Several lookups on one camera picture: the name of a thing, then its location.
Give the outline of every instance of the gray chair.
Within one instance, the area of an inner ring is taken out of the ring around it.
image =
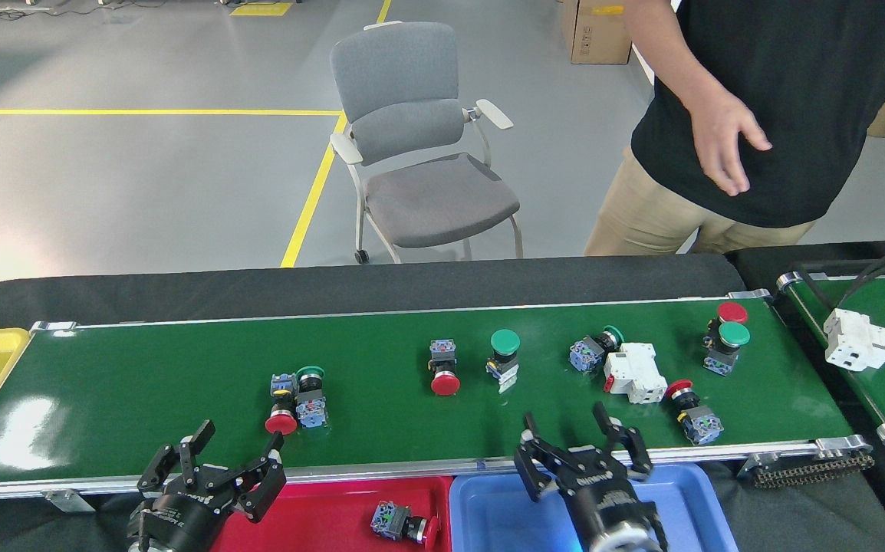
[[[354,257],[364,265],[364,218],[394,262],[398,248],[428,248],[463,240],[510,219],[515,252],[523,258],[521,231],[514,219],[520,203],[491,171],[491,153],[478,119],[499,129],[510,119],[487,100],[461,108],[456,70],[456,33],[439,22],[371,25],[334,46],[331,66],[349,125],[333,133],[331,145],[344,160],[357,189]],[[409,151],[449,146],[471,123],[484,146],[484,160],[454,153],[381,172],[361,181],[367,167]]]

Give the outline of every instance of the blue plastic tray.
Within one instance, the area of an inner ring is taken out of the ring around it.
[[[653,501],[670,552],[738,552],[712,482],[698,465],[659,465],[637,496]],[[516,474],[459,476],[449,489],[452,552],[581,552],[561,496],[531,502]]]

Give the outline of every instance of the black t-shirt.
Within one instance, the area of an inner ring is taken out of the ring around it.
[[[658,80],[634,156],[661,185],[741,223],[785,228],[824,216],[885,102],[885,0],[684,0],[678,21],[773,148],[740,136],[751,188],[730,198],[702,174],[688,111]],[[885,182],[874,185],[880,195]]]

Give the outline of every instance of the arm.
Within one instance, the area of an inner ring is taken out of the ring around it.
[[[691,114],[703,172],[728,195],[746,192],[739,134],[757,150],[772,148],[752,112],[695,59],[667,0],[628,2],[625,18],[643,59]]]

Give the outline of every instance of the white circuit breaker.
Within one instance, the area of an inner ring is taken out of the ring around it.
[[[657,371],[653,345],[624,343],[616,353],[607,356],[607,384],[603,391],[614,395],[626,394],[635,405],[659,403],[664,398],[667,380]]]
[[[824,322],[829,363],[860,373],[885,364],[885,328],[871,323],[869,315],[835,308]]]

